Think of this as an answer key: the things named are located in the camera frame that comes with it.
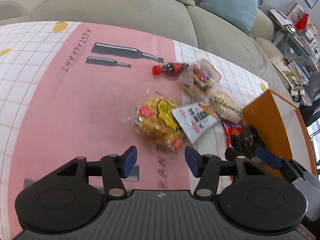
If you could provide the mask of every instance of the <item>red label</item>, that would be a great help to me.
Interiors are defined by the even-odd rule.
[[[180,109],[180,114],[183,116],[183,118],[184,119],[186,119],[187,117],[186,117],[186,112],[185,111],[183,111],[182,109]]]
[[[179,75],[182,72],[181,64],[180,63],[173,63],[174,66],[174,73]]]
[[[176,139],[171,144],[173,147],[179,149],[182,146],[183,141],[181,139]]]
[[[200,128],[195,121],[192,121],[192,127],[196,132],[200,132]]]
[[[139,113],[143,117],[151,117],[152,116],[152,111],[150,110],[149,107],[147,106],[142,106],[139,109]]]

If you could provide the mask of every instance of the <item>printed bottle graphic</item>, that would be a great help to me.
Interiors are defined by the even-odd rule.
[[[98,42],[95,43],[91,52],[98,53],[98,54],[106,54],[106,55],[134,58],[134,59],[145,58],[145,59],[154,60],[159,63],[164,62],[163,58],[144,53],[138,49],[116,46],[116,45],[109,45],[109,44],[98,43]]]
[[[92,57],[89,56],[87,57],[86,63],[89,64],[95,64],[95,65],[102,65],[102,66],[109,66],[109,67],[115,67],[115,66],[119,66],[119,67],[128,67],[131,68],[130,64],[127,63],[123,63],[123,62],[118,62],[112,58],[104,58],[104,57]]]

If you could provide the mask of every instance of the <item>orange box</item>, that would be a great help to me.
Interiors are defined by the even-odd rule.
[[[243,116],[258,130],[269,152],[287,160],[294,159],[317,176],[309,134],[295,105],[267,90],[243,109]],[[266,164],[263,166],[281,177],[278,171]]]

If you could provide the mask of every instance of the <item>plastic snack bag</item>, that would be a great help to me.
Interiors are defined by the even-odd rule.
[[[158,96],[145,102],[137,110],[135,125],[139,132],[147,135],[159,145],[166,145],[172,150],[179,149],[185,137],[183,130],[171,114],[177,105]]]
[[[214,112],[204,102],[173,108],[171,113],[192,144],[208,128],[213,127],[218,122],[218,119],[214,116]]]
[[[206,59],[201,59],[180,74],[180,84],[192,97],[204,100],[221,75]]]
[[[226,120],[222,120],[222,123],[226,135],[227,148],[232,147],[240,155],[250,159],[255,156],[257,147],[266,148],[266,144],[252,125],[246,125],[244,122],[240,125]]]
[[[239,123],[242,119],[242,110],[237,102],[228,94],[218,91],[210,96],[212,109],[221,119]]]

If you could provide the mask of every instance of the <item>light blue pillow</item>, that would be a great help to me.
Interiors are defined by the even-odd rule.
[[[258,12],[258,0],[202,0],[199,7],[250,35]]]

